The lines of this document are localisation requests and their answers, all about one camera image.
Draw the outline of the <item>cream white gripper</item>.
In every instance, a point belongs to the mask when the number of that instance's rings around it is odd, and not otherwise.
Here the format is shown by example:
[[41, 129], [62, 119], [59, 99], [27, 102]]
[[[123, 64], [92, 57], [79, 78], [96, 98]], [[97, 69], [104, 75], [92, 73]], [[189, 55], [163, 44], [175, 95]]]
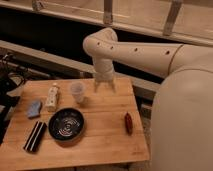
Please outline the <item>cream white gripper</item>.
[[113, 62], [110, 59], [100, 58], [94, 59], [94, 70], [95, 70], [95, 80], [94, 83], [94, 92], [98, 91], [100, 85], [99, 82], [110, 82], [110, 87], [113, 92], [116, 92], [114, 82], [111, 82], [114, 77], [114, 66]]

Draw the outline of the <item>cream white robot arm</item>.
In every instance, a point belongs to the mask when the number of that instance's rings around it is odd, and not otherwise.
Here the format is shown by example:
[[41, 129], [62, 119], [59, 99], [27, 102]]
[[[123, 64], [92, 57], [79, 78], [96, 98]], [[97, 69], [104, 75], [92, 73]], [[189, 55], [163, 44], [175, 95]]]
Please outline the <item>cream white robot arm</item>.
[[83, 40], [95, 77], [114, 61], [162, 79], [151, 113], [151, 171], [213, 171], [213, 47], [120, 42], [111, 28]]

